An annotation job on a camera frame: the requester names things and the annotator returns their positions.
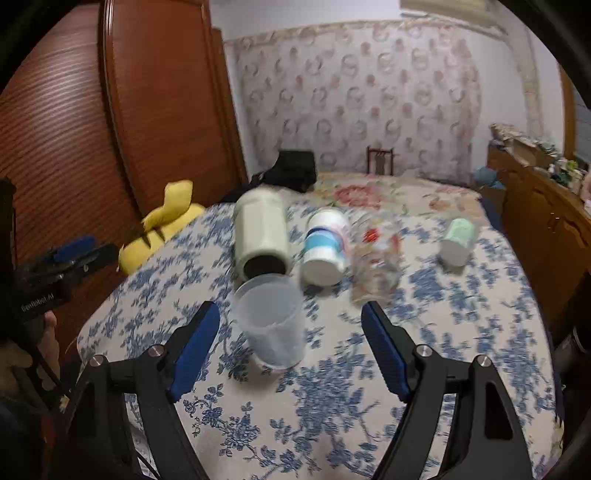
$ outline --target person's hand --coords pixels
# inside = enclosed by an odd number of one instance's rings
[[[60,378],[60,344],[56,340],[56,326],[57,318],[50,310],[45,313],[45,330],[43,336],[37,344],[37,348],[41,352],[43,358],[47,361],[47,365],[53,370],[57,378]],[[41,379],[41,386],[43,390],[51,390],[55,384],[45,373],[42,367],[37,367],[37,375]]]
[[[53,312],[45,313],[45,330],[43,337],[37,344],[39,351],[45,360],[56,373],[60,376],[60,346],[56,341],[57,319]],[[18,395],[18,383],[12,374],[12,367],[29,368],[33,364],[33,359],[24,350],[19,348],[16,343],[9,340],[0,346],[0,394],[15,397]],[[41,368],[37,368],[37,375],[41,379],[41,386],[44,390],[51,390],[54,387],[53,382]]]

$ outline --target yellow plush toy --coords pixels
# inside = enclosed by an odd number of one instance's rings
[[[123,272],[129,275],[135,271],[175,233],[205,211],[202,205],[191,203],[192,195],[191,180],[166,185],[164,204],[152,210],[142,220],[147,241],[138,238],[119,250],[119,267]]]

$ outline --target blue floral pattern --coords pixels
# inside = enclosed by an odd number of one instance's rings
[[[209,208],[119,286],[83,327],[84,361],[102,353],[132,358],[164,343],[202,301],[221,312],[219,333],[193,391],[177,411],[211,478],[262,480],[371,477],[404,412],[384,384],[350,301],[347,271],[332,288],[304,287],[304,360],[287,371],[255,363],[233,310],[232,205]],[[288,209],[299,276],[303,232],[315,207]],[[363,215],[348,210],[351,220]],[[437,260],[444,222],[401,217],[404,275],[385,309],[395,325],[443,356],[489,355],[521,419],[534,475],[551,458],[555,395],[544,328],[519,262],[506,240],[483,228],[461,274]],[[134,395],[126,398],[136,447],[151,459]],[[424,476],[439,469],[453,414],[447,395]]]

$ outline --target wooden door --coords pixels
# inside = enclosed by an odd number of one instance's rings
[[[538,277],[547,273],[544,260],[550,253],[556,213],[552,192],[535,172],[527,173],[526,187],[527,213],[521,218],[519,226],[521,243],[518,258],[535,291]]]
[[[17,187],[20,263],[80,235],[121,245],[139,223],[105,118],[98,21],[98,4],[75,7],[0,95],[0,177]],[[123,280],[115,269],[112,264],[92,275],[57,309],[62,353]]]
[[[541,259],[545,274],[535,287],[544,318],[553,331],[558,329],[561,313],[591,262],[591,233],[567,210],[559,215],[551,252]]]
[[[506,165],[499,171],[499,179],[506,187],[503,204],[503,229],[515,254],[521,260],[522,252],[527,249],[527,233],[523,229],[524,218],[528,215],[528,189],[525,184],[523,168],[515,163]]]
[[[207,2],[106,0],[103,17],[109,109],[142,214],[162,204],[169,181],[192,180],[194,202],[218,201],[246,175],[231,147]]]

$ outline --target black bag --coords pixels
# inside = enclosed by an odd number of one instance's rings
[[[316,178],[316,162],[312,150],[279,150],[275,165],[266,172],[253,175],[248,185],[232,190],[218,203],[235,203],[248,190],[258,187],[261,183],[304,193],[316,183]]]
[[[312,150],[279,150],[279,157],[262,177],[262,182],[300,193],[316,183],[316,162]]]

